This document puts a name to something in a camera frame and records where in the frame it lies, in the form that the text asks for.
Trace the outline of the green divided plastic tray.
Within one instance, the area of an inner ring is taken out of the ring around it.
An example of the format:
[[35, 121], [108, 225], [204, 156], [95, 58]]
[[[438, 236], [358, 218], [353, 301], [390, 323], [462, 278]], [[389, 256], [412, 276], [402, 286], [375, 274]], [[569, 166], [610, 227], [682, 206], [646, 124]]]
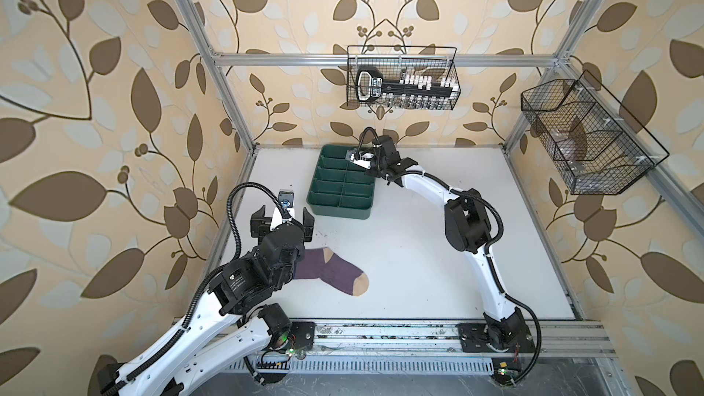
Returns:
[[316, 216], [366, 220], [370, 217], [376, 180], [346, 160], [349, 146], [321, 148], [306, 198]]

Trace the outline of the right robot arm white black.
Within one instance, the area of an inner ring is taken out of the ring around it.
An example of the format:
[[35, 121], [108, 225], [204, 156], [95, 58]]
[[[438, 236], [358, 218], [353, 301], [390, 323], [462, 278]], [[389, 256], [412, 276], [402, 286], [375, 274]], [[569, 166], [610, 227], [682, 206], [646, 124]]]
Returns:
[[391, 137], [372, 139], [369, 148], [359, 145], [346, 154], [352, 164], [363, 168], [368, 176], [394, 183], [421, 195], [444, 214], [444, 234], [453, 249], [465, 255], [480, 287], [485, 319], [485, 334], [480, 341], [502, 352], [528, 336], [521, 304], [507, 293], [495, 264], [492, 246], [504, 234], [504, 224], [496, 208], [470, 189], [461, 190], [424, 170], [417, 161], [404, 158]]

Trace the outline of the purple sock beige toe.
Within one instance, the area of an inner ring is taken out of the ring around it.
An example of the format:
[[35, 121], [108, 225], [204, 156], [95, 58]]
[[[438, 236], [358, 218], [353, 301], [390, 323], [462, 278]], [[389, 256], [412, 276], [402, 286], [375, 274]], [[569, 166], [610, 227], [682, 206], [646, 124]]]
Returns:
[[295, 280], [321, 280], [341, 293], [361, 296], [370, 287], [368, 275], [355, 264], [339, 257], [329, 247], [306, 249], [297, 264]]

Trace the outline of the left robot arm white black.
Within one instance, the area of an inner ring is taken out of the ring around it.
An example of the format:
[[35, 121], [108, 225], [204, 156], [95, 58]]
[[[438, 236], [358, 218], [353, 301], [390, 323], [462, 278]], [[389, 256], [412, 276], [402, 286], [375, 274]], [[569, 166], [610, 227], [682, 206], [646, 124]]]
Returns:
[[273, 216], [261, 208], [250, 220], [256, 246], [244, 253], [237, 236], [235, 256], [203, 278], [178, 323], [135, 359], [98, 372], [101, 394], [190, 395], [238, 361], [290, 342], [291, 320], [268, 301], [293, 280], [315, 218], [304, 211], [296, 219], [291, 191], [274, 194], [260, 183], [242, 183], [231, 195], [247, 188], [276, 205]]

